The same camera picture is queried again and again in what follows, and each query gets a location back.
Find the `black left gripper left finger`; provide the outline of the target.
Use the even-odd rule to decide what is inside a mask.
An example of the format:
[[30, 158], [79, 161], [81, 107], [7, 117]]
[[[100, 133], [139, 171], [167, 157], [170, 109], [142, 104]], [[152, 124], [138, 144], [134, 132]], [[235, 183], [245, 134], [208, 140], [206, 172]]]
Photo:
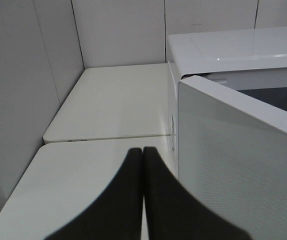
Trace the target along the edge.
[[105, 190], [48, 240], [139, 240], [143, 215], [143, 152], [128, 150]]

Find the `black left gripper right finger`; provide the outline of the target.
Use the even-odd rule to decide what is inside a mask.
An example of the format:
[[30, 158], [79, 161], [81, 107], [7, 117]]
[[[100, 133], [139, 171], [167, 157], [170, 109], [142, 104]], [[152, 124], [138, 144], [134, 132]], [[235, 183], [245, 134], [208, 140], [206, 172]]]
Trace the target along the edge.
[[248, 240], [250, 235], [195, 199], [155, 147], [143, 149], [144, 202], [151, 240]]

